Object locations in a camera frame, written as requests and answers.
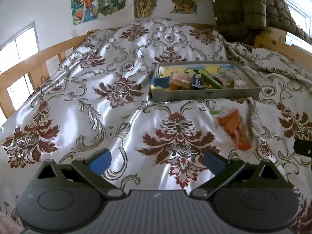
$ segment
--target olive puffer jacket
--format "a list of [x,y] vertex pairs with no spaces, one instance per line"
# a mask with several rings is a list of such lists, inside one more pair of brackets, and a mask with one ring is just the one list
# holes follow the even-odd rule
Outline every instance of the olive puffer jacket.
[[297,27],[284,0],[213,0],[213,11],[218,31],[229,41],[244,42],[248,35],[255,37],[259,29],[271,26],[312,43]]

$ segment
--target metal tray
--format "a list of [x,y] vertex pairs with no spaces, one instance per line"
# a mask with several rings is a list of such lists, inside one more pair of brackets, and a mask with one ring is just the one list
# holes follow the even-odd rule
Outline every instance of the metal tray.
[[151,90],[151,100],[153,102],[168,102],[168,101],[180,101],[188,99],[208,99],[208,98],[241,98],[241,97],[252,97],[257,98],[259,96],[261,88],[247,73],[242,71],[239,66],[230,61],[210,62],[172,62],[172,63],[160,63],[157,65],[154,76],[159,74],[160,66],[185,66],[190,67],[191,65],[222,65],[231,64],[234,67],[235,73],[238,77],[243,79],[249,88],[244,89],[204,89],[204,90],[176,90],[176,91],[154,91]]

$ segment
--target blue packet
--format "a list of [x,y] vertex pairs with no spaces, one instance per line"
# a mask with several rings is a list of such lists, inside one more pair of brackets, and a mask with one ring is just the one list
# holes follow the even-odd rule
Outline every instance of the blue packet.
[[200,80],[200,78],[196,77],[196,75],[193,75],[192,77],[192,86],[197,89],[204,89],[202,81]]
[[170,80],[170,76],[162,77],[162,78],[153,76],[151,79],[151,85],[154,85],[155,87],[159,86],[163,89],[168,89],[169,80]]

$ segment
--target wooden bed frame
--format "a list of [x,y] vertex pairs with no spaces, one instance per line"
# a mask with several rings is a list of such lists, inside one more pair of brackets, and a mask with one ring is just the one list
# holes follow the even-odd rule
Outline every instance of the wooden bed frame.
[[[185,24],[193,26],[198,30],[213,29],[216,27],[214,25],[206,24]],[[11,98],[7,91],[8,87],[25,74],[28,74],[33,88],[37,89],[42,83],[50,78],[46,61],[58,56],[60,64],[62,64],[66,60],[66,50],[70,48],[75,50],[82,44],[85,38],[96,31],[97,30],[90,31],[85,35],[49,47],[0,74],[0,108],[2,109],[5,117],[9,118],[15,112]],[[296,60],[302,63],[302,65],[312,68],[312,56],[308,55],[299,48],[287,46],[285,44],[286,34],[287,32],[282,30],[267,28],[263,33],[256,37],[254,47],[263,47],[278,51],[287,56],[289,59]]]

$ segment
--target damask patterned bedspread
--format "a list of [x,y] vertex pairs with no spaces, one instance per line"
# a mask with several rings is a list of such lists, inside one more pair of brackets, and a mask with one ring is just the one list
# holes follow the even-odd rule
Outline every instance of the damask patterned bedspread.
[[[149,101],[156,63],[237,62],[261,86],[258,99]],[[228,43],[214,30],[145,20],[90,36],[0,132],[0,211],[20,223],[15,201],[40,162],[69,163],[109,149],[103,177],[125,189],[192,189],[213,176],[203,155],[258,163],[270,159],[298,195],[296,233],[312,229],[311,160],[294,140],[312,140],[312,73],[283,55]],[[252,131],[240,151],[212,109],[237,108]]]

